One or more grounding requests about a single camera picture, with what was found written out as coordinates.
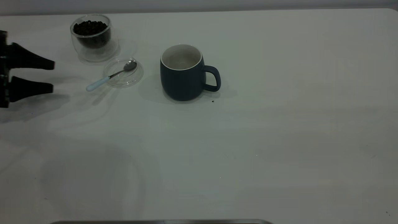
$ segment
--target white spoon handle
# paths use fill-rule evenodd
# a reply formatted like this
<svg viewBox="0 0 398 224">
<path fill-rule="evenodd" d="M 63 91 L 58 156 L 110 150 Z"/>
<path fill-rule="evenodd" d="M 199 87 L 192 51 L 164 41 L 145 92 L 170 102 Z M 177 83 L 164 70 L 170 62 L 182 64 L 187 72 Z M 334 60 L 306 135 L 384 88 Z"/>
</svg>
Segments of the white spoon handle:
<svg viewBox="0 0 398 224">
<path fill-rule="evenodd" d="M 96 88 L 100 87 L 102 84 L 106 83 L 108 80 L 110 80 L 109 77 L 100 79 L 100 80 L 96 81 L 95 83 L 88 85 L 86 87 L 86 91 L 91 92 L 91 91 L 95 90 Z"/>
</svg>

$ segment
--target metal edge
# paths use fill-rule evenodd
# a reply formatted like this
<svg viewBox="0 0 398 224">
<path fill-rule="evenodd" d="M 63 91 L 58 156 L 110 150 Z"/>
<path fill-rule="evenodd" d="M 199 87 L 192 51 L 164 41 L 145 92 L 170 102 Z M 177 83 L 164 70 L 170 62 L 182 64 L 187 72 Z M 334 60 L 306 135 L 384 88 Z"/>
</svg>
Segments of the metal edge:
<svg viewBox="0 0 398 224">
<path fill-rule="evenodd" d="M 215 219 L 215 220 L 135 220 L 135 221 L 57 221 L 51 224 L 272 224 L 262 219 Z"/>
</svg>

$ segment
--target glass cup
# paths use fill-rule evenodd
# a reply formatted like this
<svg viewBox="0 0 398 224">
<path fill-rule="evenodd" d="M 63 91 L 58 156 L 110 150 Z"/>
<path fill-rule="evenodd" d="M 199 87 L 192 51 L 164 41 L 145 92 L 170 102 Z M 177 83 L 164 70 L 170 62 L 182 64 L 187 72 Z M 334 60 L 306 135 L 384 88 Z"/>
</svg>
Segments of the glass cup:
<svg viewBox="0 0 398 224">
<path fill-rule="evenodd" d="M 107 28 L 93 35 L 78 35 L 74 32 L 74 25 L 86 21 L 103 22 Z M 87 61 L 104 61 L 116 52 L 118 48 L 118 39 L 111 20 L 101 14 L 90 14 L 76 19 L 70 26 L 73 46 L 80 57 Z"/>
</svg>

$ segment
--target mug rim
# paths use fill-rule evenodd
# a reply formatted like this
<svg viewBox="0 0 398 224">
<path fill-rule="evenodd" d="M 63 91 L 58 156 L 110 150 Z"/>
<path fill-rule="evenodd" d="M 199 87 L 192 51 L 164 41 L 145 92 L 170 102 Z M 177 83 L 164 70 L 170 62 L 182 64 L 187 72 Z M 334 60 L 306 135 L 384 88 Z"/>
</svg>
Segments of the mug rim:
<svg viewBox="0 0 398 224">
<path fill-rule="evenodd" d="M 167 65 L 164 64 L 164 62 L 163 62 L 163 54 L 164 54 L 168 49 L 170 49 L 170 48 L 172 48 L 172 47 L 175 47 L 175 46 L 181 46 L 181 45 L 190 46 L 190 47 L 195 48 L 195 49 L 196 49 L 197 51 L 199 51 L 199 53 L 200 53 L 200 59 L 199 59 L 199 61 L 198 61 L 194 66 L 189 67 L 189 68 L 187 68 L 187 69 L 172 69 L 172 68 L 170 68 L 170 67 L 168 67 Z M 197 65 L 202 61 L 202 58 L 203 58 L 202 52 L 201 52 L 197 47 L 195 47 L 195 46 L 193 46 L 193 45 L 190 45 L 190 44 L 186 44 L 186 43 L 179 43 L 179 44 L 177 44 L 177 45 L 173 45 L 173 46 L 170 46 L 170 47 L 166 48 L 166 50 L 164 50 L 164 51 L 162 52 L 162 54 L 160 55 L 160 62 L 162 63 L 162 65 L 164 65 L 164 66 L 165 66 L 166 68 L 168 68 L 168 69 L 171 69 L 171 70 L 174 70 L 174 71 L 185 71 L 185 70 L 188 70 L 188 69 L 191 69 L 191 68 L 194 68 L 195 66 L 197 66 Z"/>
</svg>

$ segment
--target mug handle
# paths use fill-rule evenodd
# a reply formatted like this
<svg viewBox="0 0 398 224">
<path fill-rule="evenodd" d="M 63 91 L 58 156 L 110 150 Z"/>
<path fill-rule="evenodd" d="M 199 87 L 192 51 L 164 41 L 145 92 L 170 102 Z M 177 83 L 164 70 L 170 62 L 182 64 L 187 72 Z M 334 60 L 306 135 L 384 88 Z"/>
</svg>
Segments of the mug handle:
<svg viewBox="0 0 398 224">
<path fill-rule="evenodd" d="M 211 85 L 205 84 L 205 86 L 203 87 L 204 90 L 211 91 L 211 92 L 217 92 L 221 87 L 221 79 L 220 79 L 219 71 L 216 68 L 214 68 L 213 66 L 208 66 L 208 65 L 203 66 L 202 70 L 213 74 L 214 77 L 216 78 L 216 83 L 217 83 L 217 86 L 211 86 Z"/>
</svg>

